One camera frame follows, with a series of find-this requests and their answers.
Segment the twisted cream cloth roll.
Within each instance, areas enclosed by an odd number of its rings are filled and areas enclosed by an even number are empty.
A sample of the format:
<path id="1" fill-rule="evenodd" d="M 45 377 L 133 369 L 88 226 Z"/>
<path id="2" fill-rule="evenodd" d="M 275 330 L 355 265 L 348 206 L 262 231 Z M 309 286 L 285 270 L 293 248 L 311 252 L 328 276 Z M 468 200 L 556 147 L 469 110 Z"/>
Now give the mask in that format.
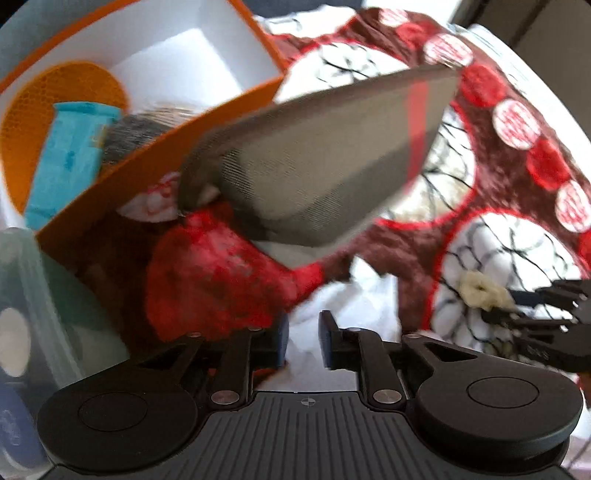
<path id="1" fill-rule="evenodd" d="M 479 271 L 464 271 L 458 292 L 466 305 L 490 312 L 494 308 L 514 310 L 515 300 L 509 290 Z"/>

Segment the grey steel wool scrubber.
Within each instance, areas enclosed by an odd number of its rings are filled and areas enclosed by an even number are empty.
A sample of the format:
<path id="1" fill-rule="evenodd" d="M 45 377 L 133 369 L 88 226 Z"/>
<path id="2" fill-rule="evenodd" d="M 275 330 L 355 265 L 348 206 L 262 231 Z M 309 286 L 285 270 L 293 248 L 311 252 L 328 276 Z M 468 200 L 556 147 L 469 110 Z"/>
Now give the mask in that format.
<path id="1" fill-rule="evenodd" d="M 102 141 L 103 170 L 121 163 L 136 150 L 197 117 L 194 109 L 158 106 L 122 117 L 106 130 Z"/>

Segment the teal cartoon mask packet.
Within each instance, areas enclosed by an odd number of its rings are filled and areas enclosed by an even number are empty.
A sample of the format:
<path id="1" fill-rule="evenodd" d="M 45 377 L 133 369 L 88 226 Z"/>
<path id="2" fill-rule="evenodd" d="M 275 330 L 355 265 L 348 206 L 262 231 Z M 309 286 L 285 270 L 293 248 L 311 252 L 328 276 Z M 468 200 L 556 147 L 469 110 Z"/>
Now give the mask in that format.
<path id="1" fill-rule="evenodd" d="M 53 108 L 24 211 L 26 226 L 35 231 L 94 183 L 107 130 L 122 117 L 120 108 L 95 102 L 61 102 Z"/>

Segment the orange honeycomb silicone mat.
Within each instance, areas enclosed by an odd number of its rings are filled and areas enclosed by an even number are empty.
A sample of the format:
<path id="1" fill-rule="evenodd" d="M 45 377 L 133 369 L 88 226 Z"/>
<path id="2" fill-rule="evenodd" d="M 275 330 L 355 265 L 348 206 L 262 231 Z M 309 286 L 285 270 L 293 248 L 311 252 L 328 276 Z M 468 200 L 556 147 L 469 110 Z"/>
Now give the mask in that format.
<path id="1" fill-rule="evenodd" d="M 126 111 L 122 84 L 102 66 L 88 61 L 58 64 L 31 80 L 9 103 L 1 124 L 1 160 L 7 190 L 22 213 L 56 103 L 86 101 Z"/>

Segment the red floral fleece blanket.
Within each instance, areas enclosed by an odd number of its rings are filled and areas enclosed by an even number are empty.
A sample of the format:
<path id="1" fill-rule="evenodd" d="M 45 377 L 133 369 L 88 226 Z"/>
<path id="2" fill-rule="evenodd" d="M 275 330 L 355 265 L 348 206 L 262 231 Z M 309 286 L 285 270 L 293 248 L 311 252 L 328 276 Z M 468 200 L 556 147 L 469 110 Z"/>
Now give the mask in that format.
<path id="1" fill-rule="evenodd" d="M 349 279 L 353 257 L 399 280 L 405 332 L 433 325 L 445 290 L 464 303 L 460 279 L 446 271 L 464 264 L 455 236 L 484 213 L 522 215 L 550 228 L 590 261 L 590 231 L 566 216 L 566 193 L 590 186 L 542 116 L 479 48 L 461 70 L 453 111 L 463 122 L 477 163 L 465 203 L 443 220 L 404 224 L 382 220 L 351 244 L 311 264 L 280 265 L 256 248 L 256 231 L 231 203 L 216 199 L 184 214 L 178 205 L 161 220 L 107 215 L 92 232 L 78 273 L 114 316 L 132 349 L 197 332 L 218 340 L 245 327 L 267 328 L 322 286 Z"/>

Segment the clear plastic storage container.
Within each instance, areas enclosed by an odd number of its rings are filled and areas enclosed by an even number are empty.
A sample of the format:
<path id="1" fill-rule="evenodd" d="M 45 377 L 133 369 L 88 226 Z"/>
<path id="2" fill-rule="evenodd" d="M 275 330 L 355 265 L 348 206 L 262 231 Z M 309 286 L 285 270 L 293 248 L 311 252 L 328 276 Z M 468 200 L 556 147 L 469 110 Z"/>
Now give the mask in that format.
<path id="1" fill-rule="evenodd" d="M 2 231 L 2 478 L 45 472 L 50 462 L 36 430 L 43 403 L 127 357 L 91 291 L 41 252 L 31 231 Z"/>

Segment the plaid canvas zipper pouch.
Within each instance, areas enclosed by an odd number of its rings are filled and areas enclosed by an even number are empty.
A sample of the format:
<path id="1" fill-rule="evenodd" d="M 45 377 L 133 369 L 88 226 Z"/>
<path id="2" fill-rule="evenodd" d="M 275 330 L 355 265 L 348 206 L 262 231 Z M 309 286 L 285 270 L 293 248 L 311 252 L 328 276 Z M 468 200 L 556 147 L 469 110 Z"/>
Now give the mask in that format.
<path id="1" fill-rule="evenodd" d="M 216 188 L 256 238 L 321 248 L 359 232 L 415 181 L 459 85 L 427 65 L 318 91 L 221 126 L 180 171 L 177 205 Z"/>

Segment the orange cardboard box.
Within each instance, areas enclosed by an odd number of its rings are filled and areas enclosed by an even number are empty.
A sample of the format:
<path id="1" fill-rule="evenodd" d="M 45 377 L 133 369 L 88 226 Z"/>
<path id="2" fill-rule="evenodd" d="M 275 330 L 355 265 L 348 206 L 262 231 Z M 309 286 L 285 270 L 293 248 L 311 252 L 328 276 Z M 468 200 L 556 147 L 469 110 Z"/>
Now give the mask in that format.
<path id="1" fill-rule="evenodd" d="M 38 234 L 59 258 L 107 213 L 179 168 L 209 129 L 273 101 L 286 67 L 239 1 L 113 1 L 34 50 L 1 82 L 1 224 L 20 227 L 51 108 L 95 102 L 169 122 L 108 166 Z"/>

